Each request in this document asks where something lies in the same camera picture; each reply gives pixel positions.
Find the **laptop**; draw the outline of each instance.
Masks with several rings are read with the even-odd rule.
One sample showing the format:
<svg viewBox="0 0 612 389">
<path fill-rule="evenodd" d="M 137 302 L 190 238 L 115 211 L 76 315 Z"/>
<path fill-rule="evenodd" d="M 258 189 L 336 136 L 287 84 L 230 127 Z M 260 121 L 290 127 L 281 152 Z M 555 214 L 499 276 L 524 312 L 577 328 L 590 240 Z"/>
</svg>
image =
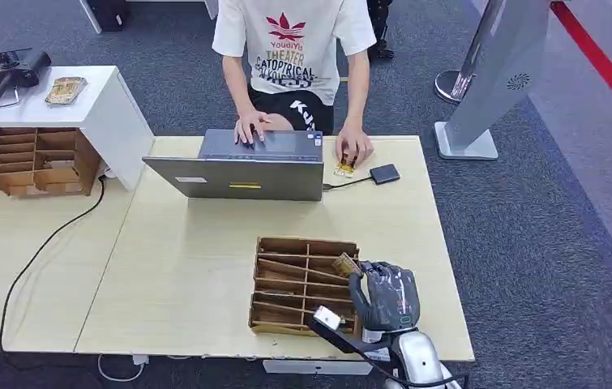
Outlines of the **laptop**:
<svg viewBox="0 0 612 389">
<path fill-rule="evenodd" d="M 198 158 L 145 156 L 143 162 L 190 198 L 322 199 L 321 132 L 267 131 L 252 146 L 233 137 L 233 130 L 211 129 Z"/>
</svg>

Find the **white t-shirt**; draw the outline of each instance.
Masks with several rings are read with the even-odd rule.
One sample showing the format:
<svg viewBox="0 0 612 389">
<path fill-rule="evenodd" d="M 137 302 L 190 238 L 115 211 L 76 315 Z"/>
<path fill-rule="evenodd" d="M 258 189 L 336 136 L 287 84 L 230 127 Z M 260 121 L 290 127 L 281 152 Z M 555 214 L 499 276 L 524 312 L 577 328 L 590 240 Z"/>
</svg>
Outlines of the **white t-shirt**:
<svg viewBox="0 0 612 389">
<path fill-rule="evenodd" d="M 212 48 L 242 57 L 248 42 L 253 89 L 304 89 L 333 105 L 336 38 L 346 55 L 376 42 L 366 0 L 220 0 Z"/>
</svg>

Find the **red logo on shirt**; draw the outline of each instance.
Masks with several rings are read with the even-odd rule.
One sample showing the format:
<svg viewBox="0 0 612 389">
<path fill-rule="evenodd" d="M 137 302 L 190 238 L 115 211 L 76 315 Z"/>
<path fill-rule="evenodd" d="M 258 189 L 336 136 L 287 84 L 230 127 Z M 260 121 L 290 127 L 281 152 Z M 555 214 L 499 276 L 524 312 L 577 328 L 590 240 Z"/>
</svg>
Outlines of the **red logo on shirt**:
<svg viewBox="0 0 612 389">
<path fill-rule="evenodd" d="M 270 23 L 272 29 L 274 30 L 270 31 L 270 35 L 278 36 L 280 41 L 283 39 L 288 39 L 295 42 L 296 39 L 303 38 L 303 35 L 300 34 L 303 28 L 306 26 L 306 22 L 296 23 L 289 27 L 289 21 L 286 19 L 284 12 L 282 12 L 279 23 L 269 16 L 267 17 L 267 22 Z"/>
</svg>

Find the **laptop lid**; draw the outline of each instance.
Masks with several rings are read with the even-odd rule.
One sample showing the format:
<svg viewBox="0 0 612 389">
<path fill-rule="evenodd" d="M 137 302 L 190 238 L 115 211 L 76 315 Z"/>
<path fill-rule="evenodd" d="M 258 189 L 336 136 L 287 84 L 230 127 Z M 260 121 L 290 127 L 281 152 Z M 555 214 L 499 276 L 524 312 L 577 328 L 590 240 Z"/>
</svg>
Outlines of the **laptop lid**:
<svg viewBox="0 0 612 389">
<path fill-rule="evenodd" d="M 187 197 L 320 201 L 322 162 L 144 157 Z"/>
</svg>

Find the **wooden desk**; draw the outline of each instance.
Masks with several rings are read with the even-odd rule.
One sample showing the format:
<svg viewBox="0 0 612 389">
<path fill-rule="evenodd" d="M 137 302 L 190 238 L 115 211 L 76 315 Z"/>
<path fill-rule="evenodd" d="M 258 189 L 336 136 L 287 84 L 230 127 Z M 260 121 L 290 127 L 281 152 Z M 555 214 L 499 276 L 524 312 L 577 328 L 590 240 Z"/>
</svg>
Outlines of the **wooden desk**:
<svg viewBox="0 0 612 389">
<path fill-rule="evenodd" d="M 108 180 L 102 204 L 46 246 L 15 287 L 7 314 L 5 348 L 74 351 L 105 264 L 131 203 L 117 180 Z M 17 199 L 0 192 L 0 317 L 12 280 L 60 225 L 87 210 L 90 197 Z"/>
<path fill-rule="evenodd" d="M 155 156 L 197 156 L 200 137 L 158 137 Z M 376 153 L 357 172 L 394 163 L 401 180 L 363 182 L 321 203 L 188 199 L 150 169 L 143 173 L 78 353 L 355 359 L 318 338 L 255 335 L 248 327 L 257 237 L 356 242 L 361 257 L 412 269 L 420 328 L 443 360 L 473 350 L 416 136 L 374 137 Z M 326 139 L 325 180 L 334 139 Z"/>
</svg>

